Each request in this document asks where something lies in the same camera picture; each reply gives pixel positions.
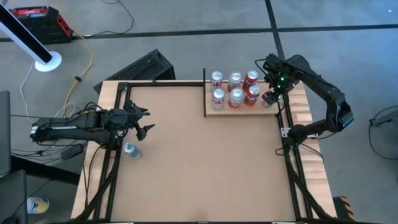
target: white cable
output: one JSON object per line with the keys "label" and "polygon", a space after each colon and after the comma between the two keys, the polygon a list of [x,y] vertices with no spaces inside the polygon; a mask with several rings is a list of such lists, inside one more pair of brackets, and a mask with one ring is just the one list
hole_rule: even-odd
{"label": "white cable", "polygon": [[56,118],[56,117],[58,116],[58,114],[61,113],[61,111],[62,111],[64,108],[68,107],[70,104],[73,104],[73,110],[72,110],[72,112],[71,112],[70,115],[69,115],[69,117],[71,117],[72,114],[75,112],[75,109],[76,109],[76,104],[75,104],[75,102],[72,102],[72,101],[69,102],[67,105],[63,106],[60,110],[58,110],[58,112],[55,114],[54,118]]}
{"label": "white cable", "polygon": [[29,75],[32,73],[32,68],[33,68],[34,63],[35,63],[35,60],[33,60],[32,65],[30,66],[29,72],[27,73],[24,81],[22,82],[21,87],[19,87],[19,91],[21,92],[22,98],[24,99],[27,119],[29,119],[29,121],[32,122],[32,123],[34,123],[34,122],[29,117],[29,109],[27,107],[27,103],[26,103],[26,100],[25,100],[24,92],[22,91],[22,87],[24,86],[26,80],[29,78]]}

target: gray floor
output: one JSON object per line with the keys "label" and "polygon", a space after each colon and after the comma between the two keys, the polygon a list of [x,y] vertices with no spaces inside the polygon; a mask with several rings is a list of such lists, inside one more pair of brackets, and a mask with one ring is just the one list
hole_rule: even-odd
{"label": "gray floor", "polygon": [[[264,1],[123,1],[135,18],[130,32],[170,30],[269,28]],[[106,5],[99,0],[62,1],[78,22],[84,34],[102,30],[122,31],[130,20],[123,8]],[[9,0],[7,7],[56,5],[52,0]],[[278,27],[350,26],[396,24],[398,3],[395,1],[272,1]],[[368,143],[368,119],[379,110],[398,105],[396,98],[396,40],[398,31],[353,30],[333,32],[291,32],[280,35],[285,56],[302,54],[314,71],[338,86],[347,97],[355,121],[342,133],[321,141],[325,166],[334,196],[349,198],[359,221],[395,223],[398,207],[398,163],[377,157]],[[126,39],[95,39],[95,62],[71,100],[82,107],[98,100],[92,86],[139,59],[153,49],[159,49],[174,65],[178,79],[199,79],[201,69],[246,71],[254,68],[253,61],[276,53],[271,33],[200,35],[180,37],[148,37]],[[62,54],[62,65],[53,72],[33,71],[24,92],[31,115],[53,116],[62,106],[73,77],[88,64],[90,55],[83,41],[49,45]],[[11,92],[11,110],[24,114],[19,93],[32,59],[12,42],[0,43],[0,90]],[[312,115],[322,119],[325,104],[307,91]],[[29,139],[30,122],[12,119],[12,148],[36,151]],[[376,150],[398,157],[394,123],[373,130]],[[79,172],[82,157],[57,163],[55,166]],[[44,180],[28,179],[29,192]],[[62,194],[55,189],[61,188]],[[72,209],[76,187],[51,182],[36,195],[51,200],[50,210],[32,215],[30,221],[67,220]]]}

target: robotic arm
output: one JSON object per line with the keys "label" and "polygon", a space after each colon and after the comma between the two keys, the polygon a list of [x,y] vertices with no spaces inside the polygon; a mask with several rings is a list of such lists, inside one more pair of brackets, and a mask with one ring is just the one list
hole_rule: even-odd
{"label": "robotic arm", "polygon": [[267,71],[265,79],[270,90],[263,94],[262,98],[269,105],[276,103],[281,95],[292,90],[300,80],[326,101],[326,119],[306,126],[293,126],[287,133],[289,146],[298,146],[311,134],[321,134],[324,131],[340,132],[354,120],[344,93],[316,74],[303,56],[294,55],[283,61],[270,54],[263,68]]}
{"label": "robotic arm", "polygon": [[137,130],[137,138],[143,140],[155,125],[141,128],[138,121],[148,116],[147,109],[136,106],[131,100],[122,109],[96,110],[88,107],[71,118],[40,118],[32,124],[30,137],[35,142],[56,139],[95,141],[113,145],[118,137],[124,137],[129,129]]}

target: wooden tray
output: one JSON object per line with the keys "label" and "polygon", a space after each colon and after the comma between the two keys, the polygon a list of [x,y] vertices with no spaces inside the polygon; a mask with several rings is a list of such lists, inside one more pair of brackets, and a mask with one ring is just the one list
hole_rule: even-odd
{"label": "wooden tray", "polygon": [[211,107],[211,94],[212,92],[210,91],[210,83],[206,82],[206,115],[261,115],[261,114],[276,114],[278,113],[278,105],[277,103],[273,104],[272,106],[269,107],[264,107],[262,102],[264,101],[261,98],[261,95],[263,95],[266,91],[268,91],[268,83],[265,82],[257,82],[257,86],[260,87],[260,97],[257,100],[256,104],[254,106],[246,106],[243,102],[238,108],[230,108],[228,105],[229,101],[229,92],[227,90],[228,86],[228,81],[224,80],[223,81],[223,86],[222,89],[225,92],[225,100],[224,100],[224,108],[221,110],[214,110]]}

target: white circular base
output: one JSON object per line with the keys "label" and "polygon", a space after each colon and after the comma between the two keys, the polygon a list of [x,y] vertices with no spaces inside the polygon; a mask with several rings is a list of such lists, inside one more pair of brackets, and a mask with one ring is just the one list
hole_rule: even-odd
{"label": "white circular base", "polygon": [[40,71],[40,72],[50,72],[54,69],[56,69],[62,61],[62,57],[58,52],[50,52],[50,55],[52,56],[51,61],[42,64],[38,61],[35,61],[35,68]]}

